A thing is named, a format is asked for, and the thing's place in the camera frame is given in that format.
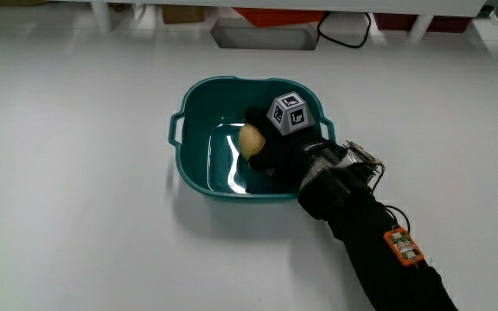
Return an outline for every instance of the black cable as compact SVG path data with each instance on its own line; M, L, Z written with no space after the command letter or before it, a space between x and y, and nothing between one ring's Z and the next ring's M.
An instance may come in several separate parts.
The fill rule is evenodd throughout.
M378 176L378 179L376 180L376 182L373 184L371 194L374 194L374 190L376 190L376 186L378 186L378 183L380 182L381 177L383 177L384 173L386 172L386 167L383 164L380 164L380 167L381 167L381 173L380 173L380 176Z
M408 221L408 217L406 217L406 214L403 213L403 211L401 211L400 209L398 209L397 207L395 206L383 206L385 208L392 208L394 209L395 211L399 212L401 215L403 215L403 217L405 218L405 221L406 221L406 231L410 234L411 233L411 223Z
M362 47L364 45L364 43L367 41L367 39L368 39L368 32L370 31L370 26L372 25L372 20L370 19L370 15L368 13L364 13L364 15L368 19L368 27L367 27L367 32L364 34L364 39L362 39L361 44L359 44L359 45L351 45L351 44L343 43L343 42L338 41L336 39L332 39L332 38L328 37L327 35L325 35L320 30L320 25L322 25L322 23L324 22L324 20L326 19L326 17L329 16L330 13L331 13L330 11L324 12L324 16L322 17L322 20L318 23L318 34L320 36L323 36L326 40L332 41L333 43L337 43L339 45L343 45L344 47L347 47L347 48L360 48L360 47Z

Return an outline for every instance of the cardboard box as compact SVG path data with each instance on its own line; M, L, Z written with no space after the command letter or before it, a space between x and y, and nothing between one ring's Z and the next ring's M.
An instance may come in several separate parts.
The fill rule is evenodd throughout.
M418 16L408 14L374 13L373 18L379 30L410 31ZM434 16L427 31L462 33L472 17Z
M193 5L161 5L165 24L205 22L205 8Z
M324 11L232 8L257 27L320 22Z

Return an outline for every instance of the white tabletop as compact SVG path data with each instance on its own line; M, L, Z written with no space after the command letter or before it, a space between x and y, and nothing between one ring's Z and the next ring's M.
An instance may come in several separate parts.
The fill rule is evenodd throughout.
M86 0L67 0L85 2ZM143 0L141 3L474 17L486 0ZM92 2L112 2L93 0ZM140 3L125 0L124 3Z
M377 198L406 211L457 306L498 310L498 29L225 50L184 26L102 35L89 7L56 7L0 8L0 310L372 310L295 201L181 180L169 118L217 75L310 88L339 141L385 162Z

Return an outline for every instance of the red object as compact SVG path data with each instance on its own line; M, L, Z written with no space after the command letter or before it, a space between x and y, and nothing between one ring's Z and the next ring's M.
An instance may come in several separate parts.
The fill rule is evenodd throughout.
M320 22L324 11L233 8L257 27Z
M373 15L379 30L410 31L416 18L417 16L408 14L374 13ZM462 33L471 21L472 17L434 16L427 31Z

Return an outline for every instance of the white table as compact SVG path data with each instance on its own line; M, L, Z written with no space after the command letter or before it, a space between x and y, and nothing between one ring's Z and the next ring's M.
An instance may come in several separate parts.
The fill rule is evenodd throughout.
M200 5L215 7L241 7L264 9L292 9L292 10L330 10L345 12L373 12L414 14L418 19L409 34L409 40L420 41L430 25L434 16L463 16L474 17L482 8L486 0L291 0L291 1L266 1L266 0L143 0L121 1L132 3ZM112 0L91 1L93 14L98 25L105 32L112 30L111 16L107 3Z

